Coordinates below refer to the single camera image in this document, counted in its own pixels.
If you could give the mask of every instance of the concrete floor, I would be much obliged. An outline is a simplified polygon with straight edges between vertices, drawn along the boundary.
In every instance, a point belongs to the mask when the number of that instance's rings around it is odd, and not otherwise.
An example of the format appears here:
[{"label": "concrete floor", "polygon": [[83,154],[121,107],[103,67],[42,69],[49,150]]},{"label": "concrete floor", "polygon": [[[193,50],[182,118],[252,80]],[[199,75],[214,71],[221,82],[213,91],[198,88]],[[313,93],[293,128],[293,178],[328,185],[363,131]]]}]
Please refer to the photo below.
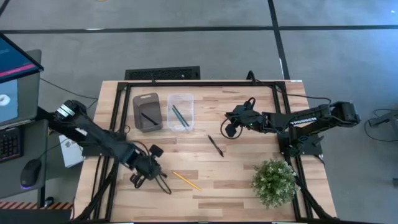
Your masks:
[{"label": "concrete floor", "polygon": [[[398,23],[398,2],[388,0],[274,0],[280,26],[386,25]],[[1,29],[77,29],[166,26],[270,26],[267,1],[252,0],[18,0],[0,18]],[[307,95],[355,103],[363,121],[377,108],[398,108],[398,30],[281,32],[291,79]],[[146,34],[14,34],[24,50],[41,49],[42,77],[87,96],[103,80],[121,80],[125,69],[199,65],[202,79],[281,79],[273,31]],[[67,99],[90,100],[42,83],[40,106],[55,110]],[[310,100],[310,106],[322,101]],[[343,220],[396,223],[396,142],[366,137],[355,128],[325,132],[322,147],[338,216]],[[388,125],[371,135],[394,139]],[[49,146],[56,144],[50,139]],[[62,161],[60,152],[49,154]],[[79,167],[47,182],[48,195],[70,201]],[[27,193],[4,200],[34,201]]]}]

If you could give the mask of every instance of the wooden tabletop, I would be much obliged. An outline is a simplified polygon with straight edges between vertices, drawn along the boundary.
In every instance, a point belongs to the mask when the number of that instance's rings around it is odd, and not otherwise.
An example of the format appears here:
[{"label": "wooden tabletop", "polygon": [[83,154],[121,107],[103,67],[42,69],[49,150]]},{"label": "wooden tabletop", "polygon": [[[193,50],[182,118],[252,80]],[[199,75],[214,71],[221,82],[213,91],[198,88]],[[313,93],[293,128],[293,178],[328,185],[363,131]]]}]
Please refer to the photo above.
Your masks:
[{"label": "wooden tabletop", "polygon": [[[99,94],[94,121],[103,129],[109,128],[117,81],[105,81]],[[286,81],[287,93],[304,95],[302,82]],[[133,108],[128,108],[126,124],[131,131],[127,140],[139,140],[150,147],[156,144],[164,150],[158,158],[168,175],[167,184],[172,195],[163,193],[155,181],[145,181],[135,189],[129,181],[132,171],[120,166],[113,204],[112,222],[221,222],[221,221],[294,221],[291,203],[280,208],[266,209],[256,198],[250,182],[253,165],[271,158],[283,160],[275,134],[261,134],[244,130],[235,140],[220,134],[224,114],[250,97],[256,98],[256,111],[275,112],[271,89],[266,86],[214,86],[214,87],[134,87],[134,96],[157,93],[163,119],[163,129],[142,133],[134,126]],[[167,96],[174,93],[194,95],[195,128],[188,133],[175,133],[167,127]],[[116,127],[119,127],[124,92],[122,93]],[[282,97],[279,97],[281,108]],[[308,108],[306,98],[290,96],[290,108],[299,111]],[[221,157],[209,141],[210,135],[224,153]],[[98,158],[84,161],[75,199],[76,216],[91,200],[94,174]],[[323,164],[313,156],[302,156],[309,191],[332,216],[336,216]],[[202,191],[194,189],[171,172],[176,171]],[[300,210],[305,217],[301,193]],[[104,217],[105,203],[101,217]]]}]

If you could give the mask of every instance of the transparent bin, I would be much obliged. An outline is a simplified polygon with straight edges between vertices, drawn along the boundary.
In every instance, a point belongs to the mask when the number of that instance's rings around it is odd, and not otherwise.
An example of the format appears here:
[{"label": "transparent bin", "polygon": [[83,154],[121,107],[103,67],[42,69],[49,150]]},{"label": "transparent bin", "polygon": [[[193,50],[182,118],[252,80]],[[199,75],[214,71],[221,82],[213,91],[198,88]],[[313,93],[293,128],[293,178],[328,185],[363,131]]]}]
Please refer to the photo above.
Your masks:
[{"label": "transparent bin", "polygon": [[[173,106],[180,112],[182,117],[188,123],[185,127],[182,125],[177,115],[173,111]],[[171,94],[167,97],[167,126],[172,131],[192,131],[195,125],[193,119],[193,95],[186,94]]]}]

